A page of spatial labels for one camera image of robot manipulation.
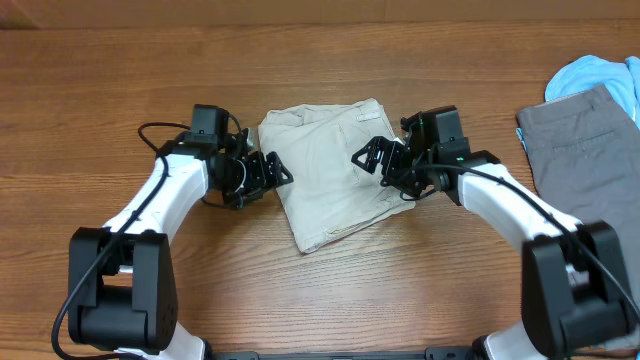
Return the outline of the beige khaki shorts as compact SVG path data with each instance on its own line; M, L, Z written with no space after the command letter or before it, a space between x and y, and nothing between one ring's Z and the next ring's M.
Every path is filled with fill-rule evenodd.
M300 252L308 254L415 207L351 162L372 138L395 134L377 100L352 105L298 105L269 111L259 144L275 152L294 181L277 189Z

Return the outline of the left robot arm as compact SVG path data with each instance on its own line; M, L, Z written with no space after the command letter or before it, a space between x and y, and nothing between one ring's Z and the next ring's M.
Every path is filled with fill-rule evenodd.
M258 150L248 128L214 105L197 104L189 125L154 147L154 169L131 202L99 228L79 228L69 244L68 297L52 327L100 359L211 359L209 342L178 321L170 245L190 209L217 190L220 208L239 210L293 182L279 156Z

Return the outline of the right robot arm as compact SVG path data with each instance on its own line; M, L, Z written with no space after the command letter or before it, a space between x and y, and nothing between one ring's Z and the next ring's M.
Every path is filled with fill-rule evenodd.
M488 151L473 152L454 106L401 121L402 141L375 136L351 157L383 187L418 201L445 193L491 225L522 260L521 320L467 347L435 347L428 359L619 359L639 347L606 344L639 328L620 240L606 222L585 224L515 180Z

